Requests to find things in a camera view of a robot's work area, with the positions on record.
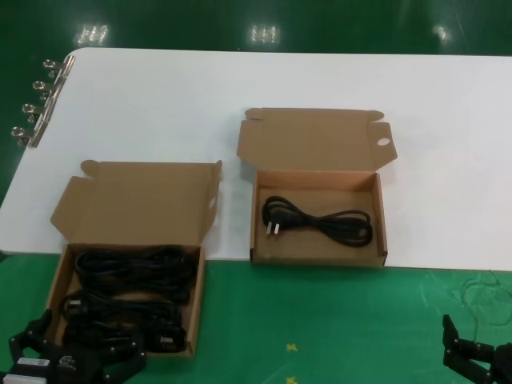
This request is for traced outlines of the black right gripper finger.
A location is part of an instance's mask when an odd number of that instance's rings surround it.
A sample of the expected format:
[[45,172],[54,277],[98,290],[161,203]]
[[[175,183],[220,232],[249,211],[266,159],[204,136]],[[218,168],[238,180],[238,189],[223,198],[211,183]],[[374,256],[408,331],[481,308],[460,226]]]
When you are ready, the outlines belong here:
[[494,347],[460,338],[448,314],[443,315],[442,326],[443,364],[464,378],[493,378],[492,369],[487,369],[478,362],[491,365]]

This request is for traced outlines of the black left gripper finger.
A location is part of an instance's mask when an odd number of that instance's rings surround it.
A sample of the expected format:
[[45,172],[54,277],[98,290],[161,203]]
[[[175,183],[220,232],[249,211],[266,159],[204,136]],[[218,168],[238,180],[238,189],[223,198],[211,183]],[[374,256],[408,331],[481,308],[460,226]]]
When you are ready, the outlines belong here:
[[26,328],[9,339],[10,355],[14,361],[24,358],[24,350],[32,349],[42,357],[48,350],[46,331],[51,324],[52,311],[46,309],[40,318],[32,320]]
[[144,337],[138,331],[129,339],[101,352],[102,380],[127,381],[146,367]]

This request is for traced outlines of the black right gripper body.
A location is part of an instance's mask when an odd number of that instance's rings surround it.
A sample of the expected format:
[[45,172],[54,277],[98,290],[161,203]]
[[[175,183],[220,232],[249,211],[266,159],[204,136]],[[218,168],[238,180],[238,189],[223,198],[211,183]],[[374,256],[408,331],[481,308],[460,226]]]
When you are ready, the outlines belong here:
[[497,346],[490,364],[490,376],[492,383],[511,384],[511,361],[512,361],[511,343]]

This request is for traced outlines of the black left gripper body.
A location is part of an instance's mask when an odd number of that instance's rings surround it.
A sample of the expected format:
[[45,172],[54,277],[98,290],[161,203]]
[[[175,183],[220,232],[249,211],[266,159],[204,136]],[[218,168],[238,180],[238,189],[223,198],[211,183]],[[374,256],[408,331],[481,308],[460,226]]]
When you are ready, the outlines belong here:
[[102,383],[103,350],[48,343],[47,352],[39,357],[48,363],[23,364],[29,383]]

